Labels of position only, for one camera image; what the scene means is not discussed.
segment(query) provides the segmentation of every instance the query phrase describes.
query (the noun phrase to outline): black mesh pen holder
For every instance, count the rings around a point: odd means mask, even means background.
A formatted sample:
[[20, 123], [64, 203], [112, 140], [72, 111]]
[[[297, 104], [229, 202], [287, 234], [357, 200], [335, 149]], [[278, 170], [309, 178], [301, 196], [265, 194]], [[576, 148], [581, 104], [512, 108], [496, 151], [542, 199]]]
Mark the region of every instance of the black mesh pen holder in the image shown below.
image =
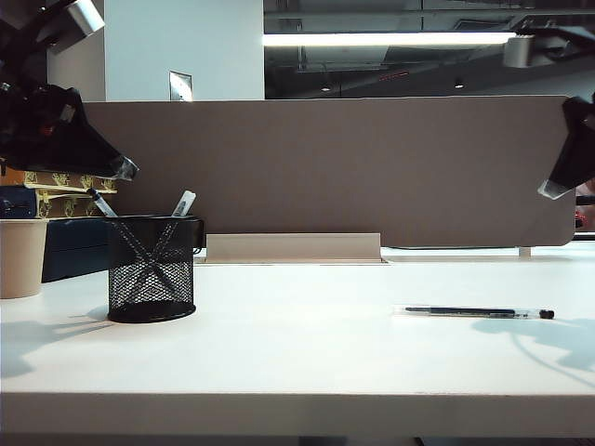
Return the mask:
[[110, 312], [117, 322], [157, 322], [194, 313], [192, 249], [203, 221], [195, 216], [107, 217]]

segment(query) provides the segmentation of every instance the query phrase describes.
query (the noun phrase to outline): ballpoint pen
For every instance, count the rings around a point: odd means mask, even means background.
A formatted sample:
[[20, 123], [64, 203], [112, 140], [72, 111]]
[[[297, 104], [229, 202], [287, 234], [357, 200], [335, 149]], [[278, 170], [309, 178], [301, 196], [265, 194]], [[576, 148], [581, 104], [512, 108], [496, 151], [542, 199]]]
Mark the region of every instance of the ballpoint pen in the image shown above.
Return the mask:
[[[105, 202], [105, 200], [103, 200], [103, 197], [101, 197], [101, 194], [99, 192], [97, 192], [93, 188], [90, 188], [86, 191], [86, 193], [88, 193], [91, 196], [91, 198], [95, 202], [95, 205], [103, 213], [103, 215], [105, 215], [107, 217], [111, 217], [111, 218], [118, 217], [118, 215], [113, 211], [113, 209], [111, 209], [111, 207]], [[118, 231], [120, 232], [120, 235], [124, 238], [124, 240], [126, 241], [128, 246], [130, 246], [130, 248], [132, 248], [135, 255], [137, 257], [141, 258], [143, 261], [147, 262], [148, 268], [152, 269], [155, 272], [155, 274], [161, 280], [163, 285], [165, 285], [165, 287], [167, 287], [167, 289], [173, 291], [174, 284], [167, 277], [167, 275], [163, 272], [163, 270], [161, 269], [159, 264], [155, 260], [153, 260], [152, 255], [147, 252], [145, 247], [135, 237], [135, 235], [132, 233], [132, 231], [127, 226], [127, 224], [124, 222], [118, 222], [118, 223], [111, 222], [111, 223], [114, 225], [115, 228], [118, 229]]]
[[490, 319], [554, 319], [551, 309], [537, 308], [469, 308], [434, 307], [431, 305], [394, 305], [393, 315], [454, 316]]

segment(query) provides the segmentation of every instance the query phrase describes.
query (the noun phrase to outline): paper cup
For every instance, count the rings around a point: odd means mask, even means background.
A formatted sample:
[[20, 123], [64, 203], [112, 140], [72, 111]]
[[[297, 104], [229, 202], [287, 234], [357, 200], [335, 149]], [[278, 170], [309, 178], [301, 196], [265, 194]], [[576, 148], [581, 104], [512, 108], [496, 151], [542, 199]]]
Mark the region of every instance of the paper cup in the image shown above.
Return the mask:
[[0, 220], [0, 298], [40, 292], [46, 228], [46, 219]]

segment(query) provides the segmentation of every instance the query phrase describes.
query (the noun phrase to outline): desk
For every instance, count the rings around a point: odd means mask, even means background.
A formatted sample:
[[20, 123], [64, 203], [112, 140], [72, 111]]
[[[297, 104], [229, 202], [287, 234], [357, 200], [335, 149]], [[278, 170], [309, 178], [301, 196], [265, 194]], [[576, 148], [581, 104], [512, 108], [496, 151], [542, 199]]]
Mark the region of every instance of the desk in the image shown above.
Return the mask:
[[[4, 301], [5, 432], [595, 436], [595, 244], [201, 265], [198, 312], [105, 320], [107, 273]], [[555, 321], [391, 317], [393, 303]]]

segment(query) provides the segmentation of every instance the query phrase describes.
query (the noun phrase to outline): ceiling light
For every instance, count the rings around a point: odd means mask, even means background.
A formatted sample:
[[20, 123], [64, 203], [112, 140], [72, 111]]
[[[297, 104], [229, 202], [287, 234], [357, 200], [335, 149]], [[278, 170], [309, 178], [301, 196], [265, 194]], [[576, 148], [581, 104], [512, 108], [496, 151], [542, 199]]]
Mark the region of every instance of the ceiling light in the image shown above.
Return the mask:
[[264, 34], [264, 46], [481, 46], [503, 45], [515, 33]]

